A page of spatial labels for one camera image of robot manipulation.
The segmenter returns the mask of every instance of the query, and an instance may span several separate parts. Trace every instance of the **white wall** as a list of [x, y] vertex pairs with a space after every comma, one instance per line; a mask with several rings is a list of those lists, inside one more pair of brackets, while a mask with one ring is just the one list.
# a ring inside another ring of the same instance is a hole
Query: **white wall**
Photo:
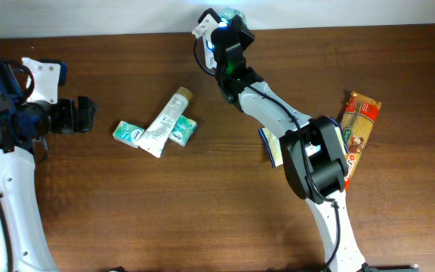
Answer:
[[190, 32], [225, 6], [251, 29], [435, 23], [435, 0], [0, 0], [0, 38]]

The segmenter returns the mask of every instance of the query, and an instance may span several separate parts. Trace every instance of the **table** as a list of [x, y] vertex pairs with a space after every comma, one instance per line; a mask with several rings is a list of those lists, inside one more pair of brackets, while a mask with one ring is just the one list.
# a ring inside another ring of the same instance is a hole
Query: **table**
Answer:
[[[339, 116], [350, 91], [382, 101], [347, 194], [372, 265], [435, 271], [435, 25], [256, 31], [248, 64], [296, 109]], [[62, 271], [259, 271], [323, 262], [315, 221], [272, 169], [260, 124], [224, 103], [190, 33], [0, 40], [0, 59], [57, 58], [60, 97], [98, 105], [92, 133], [49, 135], [35, 174]], [[113, 140], [147, 127], [177, 87], [194, 92], [188, 146], [156, 159]]]

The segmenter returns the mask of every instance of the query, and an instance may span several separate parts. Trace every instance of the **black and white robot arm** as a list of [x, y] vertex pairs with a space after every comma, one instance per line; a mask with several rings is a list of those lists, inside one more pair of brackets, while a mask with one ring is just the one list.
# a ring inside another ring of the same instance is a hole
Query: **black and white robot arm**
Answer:
[[[254, 36], [240, 16], [226, 20], [208, 9], [193, 34], [203, 39], [206, 66], [214, 70], [207, 72], [216, 78], [224, 99], [280, 139], [285, 175], [293, 191], [312, 210], [326, 267], [332, 272], [361, 270], [365, 259], [353, 236], [345, 204], [344, 148], [333, 123], [324, 116], [312, 119], [292, 108], [246, 66], [242, 53]], [[312, 151], [316, 148], [309, 148], [317, 146], [317, 153]]]
[[[88, 132], [95, 113], [87, 97], [79, 97], [79, 110], [73, 100], [58, 99], [63, 68], [52, 60], [0, 61], [0, 271], [58, 271], [36, 201], [34, 140], [48, 132]], [[29, 75], [25, 92], [14, 77], [18, 70]]]

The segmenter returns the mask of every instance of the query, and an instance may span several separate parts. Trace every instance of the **brown table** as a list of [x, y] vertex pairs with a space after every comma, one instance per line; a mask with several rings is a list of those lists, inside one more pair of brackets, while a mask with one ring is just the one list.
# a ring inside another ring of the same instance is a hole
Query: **brown table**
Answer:
[[[347, 205], [373, 265], [435, 271], [435, 25], [256, 31], [248, 64], [311, 116], [338, 116], [345, 94], [383, 102]], [[196, 65], [189, 33], [0, 40], [0, 58], [59, 58], [60, 97], [98, 104], [90, 134], [50, 135], [36, 194], [62, 271], [256, 271], [323, 262], [305, 201], [272, 170], [260, 124], [227, 106]], [[112, 139], [146, 127], [178, 86], [199, 127], [163, 157]]]

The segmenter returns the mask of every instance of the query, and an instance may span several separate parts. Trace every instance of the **white tube with brown cap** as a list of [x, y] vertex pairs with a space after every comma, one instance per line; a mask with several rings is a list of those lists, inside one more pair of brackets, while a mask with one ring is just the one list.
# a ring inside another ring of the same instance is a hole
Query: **white tube with brown cap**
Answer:
[[186, 109], [193, 96], [193, 93], [188, 89], [179, 87], [162, 112], [142, 134], [137, 141], [137, 145], [155, 157], [160, 158], [165, 142], [175, 127], [179, 116]]

